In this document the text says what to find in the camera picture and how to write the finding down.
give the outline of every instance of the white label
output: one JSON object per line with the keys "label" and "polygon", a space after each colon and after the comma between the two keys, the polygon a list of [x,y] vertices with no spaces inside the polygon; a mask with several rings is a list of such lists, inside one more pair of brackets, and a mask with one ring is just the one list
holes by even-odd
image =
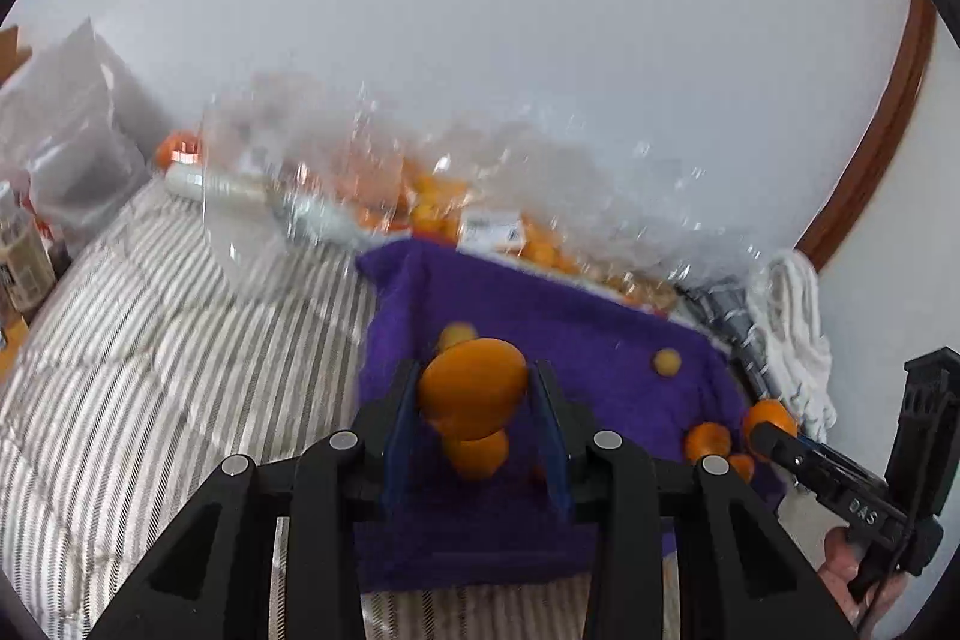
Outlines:
{"label": "white label", "polygon": [[469,250],[518,250],[523,247],[523,221],[512,210],[470,207],[460,213],[457,247]]}

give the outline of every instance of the human hand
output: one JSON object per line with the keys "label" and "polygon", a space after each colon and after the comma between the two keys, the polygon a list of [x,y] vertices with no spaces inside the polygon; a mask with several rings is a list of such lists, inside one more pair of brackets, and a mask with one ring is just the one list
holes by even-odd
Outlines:
{"label": "human hand", "polygon": [[[824,581],[827,590],[837,600],[837,605],[843,610],[847,619],[855,624],[861,615],[861,612],[877,598],[877,586],[875,584],[867,592],[863,600],[863,605],[858,605],[850,593],[847,585],[856,578],[860,562],[857,559],[856,550],[847,542],[847,530],[843,527],[832,528],[824,537],[824,561],[823,566],[817,570],[820,580]],[[866,627],[863,627],[861,637],[869,638],[877,622],[883,618],[899,596],[906,589],[907,576],[904,573],[894,575],[883,587],[883,593],[880,594],[880,600],[877,607],[871,611],[870,620]]]}

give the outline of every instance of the clear plastic bag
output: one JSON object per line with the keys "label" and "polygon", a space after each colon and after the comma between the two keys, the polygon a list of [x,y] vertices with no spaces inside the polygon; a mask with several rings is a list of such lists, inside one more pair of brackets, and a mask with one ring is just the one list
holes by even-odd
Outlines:
{"label": "clear plastic bag", "polygon": [[147,181],[143,156],[116,122],[89,20],[0,92],[0,172],[29,189],[35,213],[73,256]]}
{"label": "clear plastic bag", "polygon": [[757,261],[745,234],[690,215],[702,172],[646,145],[600,166],[529,107],[434,134],[398,129],[366,95],[344,101],[305,78],[257,78],[216,102],[203,199],[232,280],[282,277],[277,259],[294,245],[362,250],[409,232],[669,311],[675,285],[743,277]]}

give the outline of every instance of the striped mattress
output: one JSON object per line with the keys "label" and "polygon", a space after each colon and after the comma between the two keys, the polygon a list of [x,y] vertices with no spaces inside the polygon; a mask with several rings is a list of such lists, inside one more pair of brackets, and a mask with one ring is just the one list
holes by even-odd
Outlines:
{"label": "striped mattress", "polygon": [[[294,280],[267,298],[234,295],[198,205],[155,180],[58,286],[0,387],[0,565],[51,638],[88,634],[225,456],[289,458],[352,421],[373,290],[336,247],[299,251]],[[285,536],[280,525],[277,638]],[[573,640],[587,589],[584,575],[368,594],[367,637]]]}

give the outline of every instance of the black robotic device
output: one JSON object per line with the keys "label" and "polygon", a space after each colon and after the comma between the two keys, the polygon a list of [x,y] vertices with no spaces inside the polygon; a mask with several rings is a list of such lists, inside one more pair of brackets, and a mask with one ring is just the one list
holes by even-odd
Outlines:
{"label": "black robotic device", "polygon": [[[919,574],[942,530],[935,518],[960,456],[960,356],[947,348],[906,365],[886,480],[803,437],[757,426],[752,448],[792,472],[866,544],[863,595],[898,570]],[[229,456],[157,539],[89,640],[254,640],[268,634],[277,519],[290,518],[285,600],[290,640],[364,637],[352,525],[403,501],[416,429],[419,365],[350,429],[299,458],[257,466]],[[530,367],[529,399],[552,503],[599,527],[584,638],[662,634],[662,519],[672,519],[685,640],[856,637],[827,589],[726,459],[660,461],[569,403],[550,365]],[[784,622],[784,615],[803,616]]]}

